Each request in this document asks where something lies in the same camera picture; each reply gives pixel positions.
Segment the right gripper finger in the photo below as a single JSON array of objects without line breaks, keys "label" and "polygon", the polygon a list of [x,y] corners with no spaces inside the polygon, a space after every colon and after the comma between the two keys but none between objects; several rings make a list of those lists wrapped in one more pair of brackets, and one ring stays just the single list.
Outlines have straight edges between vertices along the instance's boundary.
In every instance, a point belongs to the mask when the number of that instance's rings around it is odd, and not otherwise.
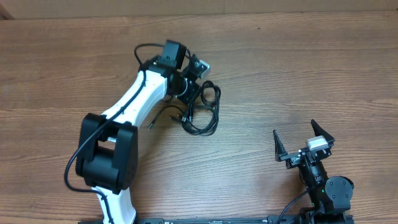
[{"label": "right gripper finger", "polygon": [[277,134],[277,131],[273,130],[273,137],[274,137],[274,144],[275,144],[275,160],[276,161],[283,161],[283,157],[287,156],[288,153],[285,150],[284,145],[280,141],[280,138]]},{"label": "right gripper finger", "polygon": [[335,138],[331,134],[326,132],[314,119],[312,119],[310,123],[312,125],[314,135],[316,137],[323,136],[326,139],[329,146],[334,145]]}]

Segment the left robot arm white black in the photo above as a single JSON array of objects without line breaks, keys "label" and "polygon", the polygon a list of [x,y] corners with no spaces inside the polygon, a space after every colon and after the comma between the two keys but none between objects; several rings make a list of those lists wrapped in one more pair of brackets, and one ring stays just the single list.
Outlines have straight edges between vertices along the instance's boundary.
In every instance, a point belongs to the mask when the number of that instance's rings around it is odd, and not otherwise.
[{"label": "left robot arm white black", "polygon": [[180,42],[167,40],[160,55],[139,62],[137,77],[125,94],[101,114],[87,114],[70,164],[89,193],[97,195],[102,223],[135,223],[130,186],[138,163],[138,130],[152,108],[167,95],[191,106],[200,94],[196,80],[210,65]]}]

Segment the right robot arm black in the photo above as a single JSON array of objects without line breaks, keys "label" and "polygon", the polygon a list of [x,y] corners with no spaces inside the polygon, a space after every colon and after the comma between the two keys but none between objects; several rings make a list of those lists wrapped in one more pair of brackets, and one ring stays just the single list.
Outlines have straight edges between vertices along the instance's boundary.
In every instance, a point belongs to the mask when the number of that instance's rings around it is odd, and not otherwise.
[{"label": "right robot arm black", "polygon": [[[276,130],[273,130],[275,160],[285,162],[287,169],[298,168],[299,177],[305,191],[295,197],[278,217],[269,216],[275,223],[354,223],[346,212],[351,209],[354,183],[344,176],[329,177],[322,160],[331,156],[335,138],[315,121],[311,120],[314,137],[306,141],[306,146],[289,154]],[[308,195],[311,207],[301,208],[297,215],[286,215],[286,211]]]}]

